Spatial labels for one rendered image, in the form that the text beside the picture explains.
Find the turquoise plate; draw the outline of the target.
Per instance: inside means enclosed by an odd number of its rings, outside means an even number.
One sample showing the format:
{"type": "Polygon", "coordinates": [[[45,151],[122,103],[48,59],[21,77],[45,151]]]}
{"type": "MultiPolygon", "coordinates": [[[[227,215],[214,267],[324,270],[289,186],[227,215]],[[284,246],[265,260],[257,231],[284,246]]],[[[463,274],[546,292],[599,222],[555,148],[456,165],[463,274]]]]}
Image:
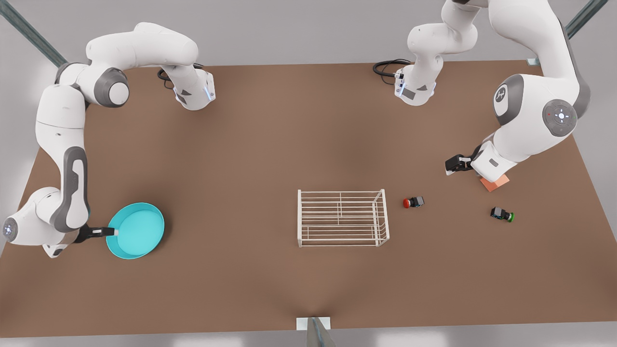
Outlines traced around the turquoise plate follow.
{"type": "Polygon", "coordinates": [[[113,236],[106,237],[108,250],[121,259],[137,259],[159,245],[165,222],[156,206],[137,202],[119,210],[108,227],[115,230],[113,236]]]}

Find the orange block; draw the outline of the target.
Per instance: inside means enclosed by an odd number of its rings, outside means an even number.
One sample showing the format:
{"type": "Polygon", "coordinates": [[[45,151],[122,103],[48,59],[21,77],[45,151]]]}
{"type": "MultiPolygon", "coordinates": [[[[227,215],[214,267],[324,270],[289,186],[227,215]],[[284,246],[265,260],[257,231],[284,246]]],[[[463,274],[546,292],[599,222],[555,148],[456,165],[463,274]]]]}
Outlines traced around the orange block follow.
{"type": "Polygon", "coordinates": [[[506,175],[502,175],[500,178],[498,178],[494,182],[489,182],[489,180],[485,179],[484,177],[481,177],[480,182],[484,185],[487,191],[492,192],[498,189],[498,187],[501,187],[504,184],[507,184],[507,182],[509,182],[509,178],[507,178],[506,175]]]}

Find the silver frame post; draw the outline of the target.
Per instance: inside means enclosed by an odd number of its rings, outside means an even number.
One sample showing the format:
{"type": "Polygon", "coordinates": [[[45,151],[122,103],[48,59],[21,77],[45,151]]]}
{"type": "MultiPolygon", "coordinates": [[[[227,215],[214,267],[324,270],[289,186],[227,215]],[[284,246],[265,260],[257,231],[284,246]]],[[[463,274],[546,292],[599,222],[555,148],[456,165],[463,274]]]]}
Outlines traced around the silver frame post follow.
{"type": "Polygon", "coordinates": [[[0,0],[0,15],[4,17],[18,33],[26,38],[44,57],[56,67],[67,60],[37,31],[7,0],[0,0]]]}
{"type": "Polygon", "coordinates": [[[610,0],[585,0],[584,6],[565,25],[560,22],[568,42],[580,31],[610,0]]]}
{"type": "Polygon", "coordinates": [[[306,347],[336,347],[330,329],[330,317],[296,318],[296,330],[306,330],[306,347]]]}

